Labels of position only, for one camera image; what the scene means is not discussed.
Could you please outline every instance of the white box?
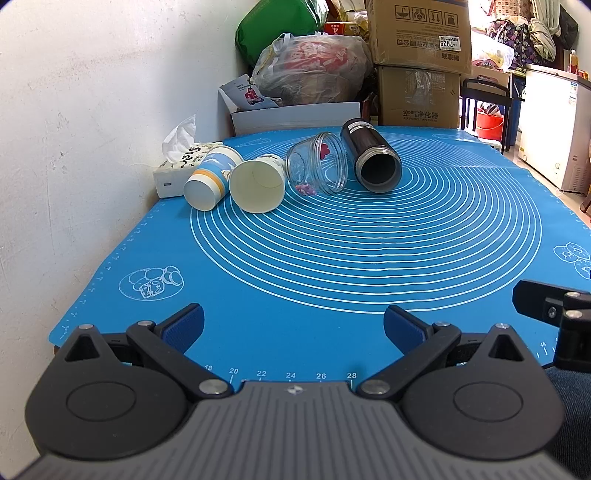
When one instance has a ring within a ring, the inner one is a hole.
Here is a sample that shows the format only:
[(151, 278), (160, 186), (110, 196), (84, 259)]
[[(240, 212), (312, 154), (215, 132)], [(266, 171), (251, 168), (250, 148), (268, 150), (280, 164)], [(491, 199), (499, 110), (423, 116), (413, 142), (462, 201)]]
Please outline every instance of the white box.
[(222, 142), (194, 144), (181, 157), (178, 163), (168, 160), (154, 170), (154, 184), (158, 197), (182, 197), (183, 187), (201, 161), (213, 147), (223, 145)]
[(591, 181), (591, 82), (528, 65), (519, 158), (560, 190), (587, 194)]
[(342, 127), (361, 115), (359, 102), (315, 103), (232, 113), (236, 135), (293, 128)]

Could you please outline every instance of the bottle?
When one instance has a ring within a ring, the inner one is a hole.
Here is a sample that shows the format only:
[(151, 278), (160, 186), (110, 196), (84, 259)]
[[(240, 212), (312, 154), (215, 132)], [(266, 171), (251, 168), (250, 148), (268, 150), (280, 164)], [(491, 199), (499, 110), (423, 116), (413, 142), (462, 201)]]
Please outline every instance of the bottle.
[(353, 161), (355, 176), (370, 192), (387, 193), (402, 178), (402, 161), (372, 124), (352, 118), (340, 132)]
[(579, 57), (577, 57), (575, 50), (570, 51), (569, 72), (575, 75), (579, 74)]

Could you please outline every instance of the paper cup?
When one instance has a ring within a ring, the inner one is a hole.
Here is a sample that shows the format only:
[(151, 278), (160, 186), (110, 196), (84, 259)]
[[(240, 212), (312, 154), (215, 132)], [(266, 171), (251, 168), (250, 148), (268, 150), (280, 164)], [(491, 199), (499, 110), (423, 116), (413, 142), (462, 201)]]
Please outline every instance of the paper cup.
[(184, 185), (189, 205), (202, 212), (213, 209), (229, 192), (230, 173), (242, 162), (231, 147), (212, 148)]
[(285, 161), (268, 154), (241, 163), (230, 177), (230, 195), (245, 212), (274, 210), (285, 196)]

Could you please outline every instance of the black chair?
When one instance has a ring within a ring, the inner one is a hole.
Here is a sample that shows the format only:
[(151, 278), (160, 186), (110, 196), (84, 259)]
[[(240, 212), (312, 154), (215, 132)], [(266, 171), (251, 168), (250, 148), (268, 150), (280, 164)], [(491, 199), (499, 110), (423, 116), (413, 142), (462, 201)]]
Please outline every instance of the black chair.
[[(484, 85), (489, 90), (481, 90), (476, 86), (471, 87), (471, 84)], [(491, 92), (491, 89), (499, 90), (499, 93)], [(503, 133), (501, 135), (501, 154), (505, 153), (505, 149), (509, 149), (507, 137), (509, 133), (509, 123), (511, 122), (511, 104), (513, 103), (513, 98), (511, 98), (511, 92), (509, 89), (499, 85), (498, 83), (490, 82), (484, 79), (465, 79), (462, 82), (462, 87), (460, 88), (460, 95), (462, 96), (462, 119), (460, 122), (462, 130), (466, 128), (468, 99), (476, 100), (477, 102), (494, 103), (496, 105), (505, 107), (505, 115), (503, 116)], [(474, 124), (476, 125), (476, 114), (474, 115)]]

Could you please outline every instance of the blue cloth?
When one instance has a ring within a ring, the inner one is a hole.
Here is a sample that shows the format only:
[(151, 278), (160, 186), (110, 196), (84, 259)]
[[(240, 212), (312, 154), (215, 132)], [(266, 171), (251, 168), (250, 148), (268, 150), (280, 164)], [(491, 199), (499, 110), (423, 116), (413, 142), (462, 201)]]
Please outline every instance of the blue cloth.
[[(465, 332), (507, 322), (549, 363), (556, 329), (518, 315), (522, 278), (589, 290), (589, 230), (537, 182), (464, 132), (379, 129), (404, 172), (373, 194), (350, 171), (341, 194), (243, 213), (226, 197), (211, 212), (161, 200), (98, 268), (50, 334), (78, 324), (123, 332), (200, 303), (204, 331), (186, 355), (238, 387), (241, 379), (348, 380), (400, 357), (383, 313), (398, 304)], [(225, 143), (245, 158), (285, 156), (318, 129)]]

